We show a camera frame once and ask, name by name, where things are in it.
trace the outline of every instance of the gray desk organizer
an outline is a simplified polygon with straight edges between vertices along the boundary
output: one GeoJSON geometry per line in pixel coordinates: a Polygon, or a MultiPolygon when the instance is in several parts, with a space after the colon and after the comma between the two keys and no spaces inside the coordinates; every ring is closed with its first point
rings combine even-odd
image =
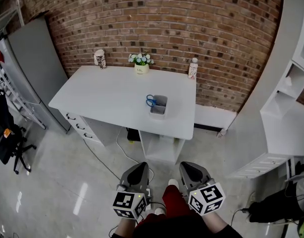
{"type": "Polygon", "coordinates": [[[165,118],[167,97],[154,95],[156,105],[150,108],[150,116],[154,119],[163,120],[165,118]]]}

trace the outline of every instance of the white cube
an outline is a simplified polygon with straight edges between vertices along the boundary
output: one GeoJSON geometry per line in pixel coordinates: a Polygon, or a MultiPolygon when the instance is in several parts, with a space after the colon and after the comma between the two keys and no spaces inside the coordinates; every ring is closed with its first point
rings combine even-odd
{"type": "Polygon", "coordinates": [[[221,208],[226,196],[220,183],[190,192],[188,204],[198,214],[205,215],[221,208]]]}
{"type": "Polygon", "coordinates": [[[138,219],[147,206],[146,196],[143,193],[113,191],[112,208],[122,218],[138,219]]]}

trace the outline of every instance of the potted plant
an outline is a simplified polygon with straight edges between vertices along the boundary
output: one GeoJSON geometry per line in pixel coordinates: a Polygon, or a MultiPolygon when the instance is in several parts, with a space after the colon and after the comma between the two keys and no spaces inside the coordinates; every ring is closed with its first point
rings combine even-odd
{"type": "Polygon", "coordinates": [[[134,62],[134,70],[137,74],[145,74],[149,71],[149,64],[153,64],[154,60],[148,54],[130,54],[129,62],[134,62]]]}

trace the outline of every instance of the blue scissors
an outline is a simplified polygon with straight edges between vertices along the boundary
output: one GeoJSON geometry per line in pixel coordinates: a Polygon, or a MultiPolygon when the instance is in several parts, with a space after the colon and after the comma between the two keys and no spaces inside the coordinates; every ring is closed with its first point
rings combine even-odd
{"type": "Polygon", "coordinates": [[[156,105],[156,99],[154,98],[154,96],[152,94],[147,95],[146,104],[151,108],[156,105]]]}

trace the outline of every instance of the office chair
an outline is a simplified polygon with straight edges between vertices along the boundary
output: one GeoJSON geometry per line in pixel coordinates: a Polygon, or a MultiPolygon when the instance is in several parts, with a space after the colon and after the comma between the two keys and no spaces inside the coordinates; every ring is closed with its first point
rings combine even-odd
{"type": "Polygon", "coordinates": [[[19,159],[23,167],[31,172],[31,169],[25,165],[22,154],[30,148],[37,149],[37,147],[32,144],[23,147],[23,143],[26,142],[27,139],[22,136],[22,131],[25,132],[26,130],[14,124],[13,116],[9,113],[5,93],[3,90],[0,90],[0,160],[2,163],[7,164],[10,157],[15,156],[13,171],[17,175],[19,171],[16,170],[16,167],[19,159]],[[3,132],[7,128],[10,129],[12,133],[6,138],[3,132]]]}

